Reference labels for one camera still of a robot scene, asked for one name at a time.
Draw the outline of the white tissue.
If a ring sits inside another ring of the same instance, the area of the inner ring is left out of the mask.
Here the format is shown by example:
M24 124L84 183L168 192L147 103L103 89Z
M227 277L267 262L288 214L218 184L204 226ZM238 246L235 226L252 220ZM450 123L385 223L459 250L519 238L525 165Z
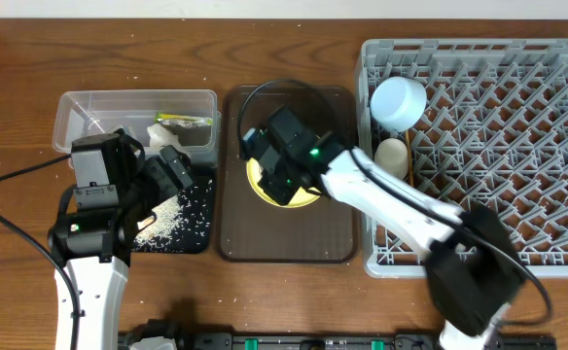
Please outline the white tissue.
M147 132L150 137L150 148L160 149L165 146L172 146L177 151L181 150L182 145L179 143L178 137L163 125L157 123L148 126Z

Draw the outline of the yellow plate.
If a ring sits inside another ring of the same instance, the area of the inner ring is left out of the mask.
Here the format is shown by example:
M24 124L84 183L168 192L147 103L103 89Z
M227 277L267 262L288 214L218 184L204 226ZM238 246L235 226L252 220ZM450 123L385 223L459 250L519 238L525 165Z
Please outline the yellow plate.
M280 205L273 199L271 199L265 191L259 187L259 181L262 179L262 168L258 164L256 160L250 158L249 161L246 163L246 174L249 181L249 184L253 191L265 202L280 208L300 208L306 205L311 204L312 202L316 201L319 196L316 194L312 194L304 190L303 188L299 188L291 201L286 205Z

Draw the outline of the green yellow snack wrapper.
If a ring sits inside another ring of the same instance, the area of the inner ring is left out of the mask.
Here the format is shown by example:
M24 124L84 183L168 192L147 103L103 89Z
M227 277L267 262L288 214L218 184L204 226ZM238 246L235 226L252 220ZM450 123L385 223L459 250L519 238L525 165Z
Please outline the green yellow snack wrapper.
M182 128L196 128L211 126L213 120L209 117L196 117L178 114L157 113L155 122L164 126L177 126Z

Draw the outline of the cream white cup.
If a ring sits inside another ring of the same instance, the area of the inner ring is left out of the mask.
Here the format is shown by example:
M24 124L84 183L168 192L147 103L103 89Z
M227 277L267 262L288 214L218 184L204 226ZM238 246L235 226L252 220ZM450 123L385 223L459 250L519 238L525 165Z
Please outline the cream white cup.
M408 149L404 142L390 138L379 143L374 162L387 173L404 180L408 175Z

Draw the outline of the wooden chopstick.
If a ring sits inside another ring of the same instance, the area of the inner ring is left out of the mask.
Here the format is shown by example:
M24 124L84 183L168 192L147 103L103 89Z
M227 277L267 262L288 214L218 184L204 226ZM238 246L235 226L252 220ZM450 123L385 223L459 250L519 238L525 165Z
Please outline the wooden chopstick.
M411 143L409 137L409 131L404 132L404 137L406 141L407 147L407 156L408 156L408 183L414 187L414 173L413 173L413 161L412 161L412 152L411 152Z

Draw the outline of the light blue bowl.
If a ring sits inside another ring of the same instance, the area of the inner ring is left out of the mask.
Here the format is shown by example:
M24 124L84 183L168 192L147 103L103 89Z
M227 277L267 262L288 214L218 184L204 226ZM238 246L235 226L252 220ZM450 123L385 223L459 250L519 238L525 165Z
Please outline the light blue bowl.
M425 87L418 81L390 77L373 92L371 115L384 129L403 132L413 127L426 108Z

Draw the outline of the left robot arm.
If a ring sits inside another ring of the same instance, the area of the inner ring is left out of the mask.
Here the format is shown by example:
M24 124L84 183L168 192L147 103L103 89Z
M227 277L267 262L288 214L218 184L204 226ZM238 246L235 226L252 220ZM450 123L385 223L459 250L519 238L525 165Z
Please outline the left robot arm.
M60 200L49 232L58 349L114 349L130 255L139 224L191 186L190 161L171 146L140 160L123 146L71 154L76 186Z

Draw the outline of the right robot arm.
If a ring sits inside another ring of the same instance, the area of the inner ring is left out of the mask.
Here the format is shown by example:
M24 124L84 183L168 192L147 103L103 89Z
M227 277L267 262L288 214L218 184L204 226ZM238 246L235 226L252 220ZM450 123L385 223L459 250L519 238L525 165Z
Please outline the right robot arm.
M281 205L303 188L375 219L422 260L432 301L444 316L443 349L481 349L526 279L509 234L484 205L469 211L419 192L386 173L340 135L252 128L243 159L263 170L261 187Z

